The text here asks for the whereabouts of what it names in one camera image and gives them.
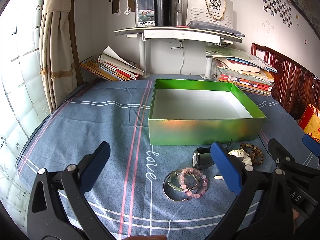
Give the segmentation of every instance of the picture frame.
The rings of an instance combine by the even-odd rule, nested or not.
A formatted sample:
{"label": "picture frame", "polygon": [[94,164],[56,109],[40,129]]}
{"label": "picture frame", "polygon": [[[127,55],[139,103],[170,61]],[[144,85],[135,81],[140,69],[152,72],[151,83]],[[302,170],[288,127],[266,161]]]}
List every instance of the picture frame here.
{"label": "picture frame", "polygon": [[320,39],[320,10],[313,0],[289,0]]}

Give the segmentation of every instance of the white paper bag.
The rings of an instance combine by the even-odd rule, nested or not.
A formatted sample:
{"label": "white paper bag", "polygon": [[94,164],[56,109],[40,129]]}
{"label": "white paper bag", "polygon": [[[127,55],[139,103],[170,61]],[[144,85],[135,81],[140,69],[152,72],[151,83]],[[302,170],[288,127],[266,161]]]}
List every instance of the white paper bag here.
{"label": "white paper bag", "polygon": [[[219,24],[233,29],[233,2],[230,0],[188,0],[187,20],[186,24],[190,21],[202,21]],[[207,5],[211,15],[214,18],[221,18],[222,20],[213,19],[208,13]]]}

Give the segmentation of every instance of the green box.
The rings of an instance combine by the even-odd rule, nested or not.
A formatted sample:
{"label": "green box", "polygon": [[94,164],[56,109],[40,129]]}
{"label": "green box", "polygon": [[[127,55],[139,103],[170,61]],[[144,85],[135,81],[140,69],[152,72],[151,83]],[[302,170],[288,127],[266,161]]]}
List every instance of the green box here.
{"label": "green box", "polygon": [[152,145],[255,139],[266,116],[234,84],[156,79],[149,113]]}

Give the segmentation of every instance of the watch face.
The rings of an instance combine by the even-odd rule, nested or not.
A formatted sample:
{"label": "watch face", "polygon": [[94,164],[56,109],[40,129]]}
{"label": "watch face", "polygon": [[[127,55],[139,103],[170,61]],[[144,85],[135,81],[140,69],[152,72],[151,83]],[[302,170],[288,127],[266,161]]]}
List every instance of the watch face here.
{"label": "watch face", "polygon": [[192,157],[192,166],[196,166],[196,163],[197,163],[197,154],[196,152],[194,152]]}

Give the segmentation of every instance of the shelf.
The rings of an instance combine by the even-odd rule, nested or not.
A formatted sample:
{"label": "shelf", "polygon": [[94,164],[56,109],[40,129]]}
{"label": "shelf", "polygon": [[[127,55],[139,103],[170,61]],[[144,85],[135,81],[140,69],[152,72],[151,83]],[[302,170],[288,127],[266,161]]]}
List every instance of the shelf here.
{"label": "shelf", "polygon": [[114,34],[116,36],[127,35],[128,38],[141,36],[143,41],[147,39],[177,39],[205,41],[216,45],[221,45],[221,43],[233,44],[233,42],[242,42],[242,38],[231,34],[183,27],[128,28],[114,31]]}

